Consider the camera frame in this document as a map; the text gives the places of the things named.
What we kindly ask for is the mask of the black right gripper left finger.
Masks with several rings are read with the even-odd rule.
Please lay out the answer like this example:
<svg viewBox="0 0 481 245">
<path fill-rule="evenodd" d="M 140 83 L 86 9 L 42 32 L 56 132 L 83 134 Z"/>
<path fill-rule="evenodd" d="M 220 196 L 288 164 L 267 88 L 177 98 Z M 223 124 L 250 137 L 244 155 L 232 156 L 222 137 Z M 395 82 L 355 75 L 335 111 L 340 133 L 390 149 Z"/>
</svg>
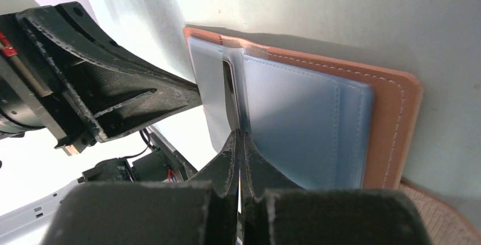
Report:
<svg viewBox="0 0 481 245">
<path fill-rule="evenodd" d="M 90 181 L 63 199 L 43 244 L 236 244 L 239 143 L 181 183 Z"/>
</svg>

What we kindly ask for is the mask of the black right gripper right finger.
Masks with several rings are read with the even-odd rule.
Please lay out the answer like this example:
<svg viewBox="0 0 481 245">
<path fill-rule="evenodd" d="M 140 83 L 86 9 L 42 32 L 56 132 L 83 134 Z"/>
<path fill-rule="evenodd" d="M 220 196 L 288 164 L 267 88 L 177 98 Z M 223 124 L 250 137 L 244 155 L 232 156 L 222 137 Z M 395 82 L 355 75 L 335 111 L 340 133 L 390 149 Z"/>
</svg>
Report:
<svg viewBox="0 0 481 245">
<path fill-rule="evenodd" d="M 431 244 L 399 190 L 307 190 L 261 155 L 248 133 L 240 153 L 244 244 Z"/>
</svg>

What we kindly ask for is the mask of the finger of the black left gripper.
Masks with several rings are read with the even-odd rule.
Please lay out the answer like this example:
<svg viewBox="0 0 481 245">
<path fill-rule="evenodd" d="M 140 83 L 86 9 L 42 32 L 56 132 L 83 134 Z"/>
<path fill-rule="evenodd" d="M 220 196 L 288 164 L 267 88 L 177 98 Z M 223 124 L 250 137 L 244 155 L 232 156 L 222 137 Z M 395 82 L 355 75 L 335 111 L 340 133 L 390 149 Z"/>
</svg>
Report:
<svg viewBox="0 0 481 245">
<path fill-rule="evenodd" d="M 196 84 L 119 46 L 78 2 L 1 15 L 1 138 L 46 129 L 78 155 L 200 104 Z"/>
</svg>

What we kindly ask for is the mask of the tan leather card holder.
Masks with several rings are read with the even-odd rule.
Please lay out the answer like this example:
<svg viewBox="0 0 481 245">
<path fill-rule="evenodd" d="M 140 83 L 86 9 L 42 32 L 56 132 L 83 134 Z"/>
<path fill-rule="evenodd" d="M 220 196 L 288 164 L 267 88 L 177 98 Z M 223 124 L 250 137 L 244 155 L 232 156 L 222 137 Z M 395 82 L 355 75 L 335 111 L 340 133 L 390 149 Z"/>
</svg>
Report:
<svg viewBox="0 0 481 245">
<path fill-rule="evenodd" d="M 238 50 L 224 62 L 234 116 L 263 157 L 307 189 L 398 189 L 417 206 L 434 244 L 479 244 L 454 209 L 401 182 L 423 87 L 412 74 L 185 27 Z"/>
</svg>

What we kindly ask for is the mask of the silver card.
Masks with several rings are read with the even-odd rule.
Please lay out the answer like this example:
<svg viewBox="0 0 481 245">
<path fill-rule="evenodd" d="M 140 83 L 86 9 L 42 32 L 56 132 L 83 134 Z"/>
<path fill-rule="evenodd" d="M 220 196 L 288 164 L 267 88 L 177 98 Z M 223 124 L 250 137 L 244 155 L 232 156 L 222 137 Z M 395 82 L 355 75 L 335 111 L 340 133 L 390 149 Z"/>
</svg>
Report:
<svg viewBox="0 0 481 245">
<path fill-rule="evenodd" d="M 196 37 L 188 37 L 187 44 L 210 140 L 214 150 L 219 152 L 231 133 L 223 63 L 235 64 L 238 50 Z"/>
</svg>

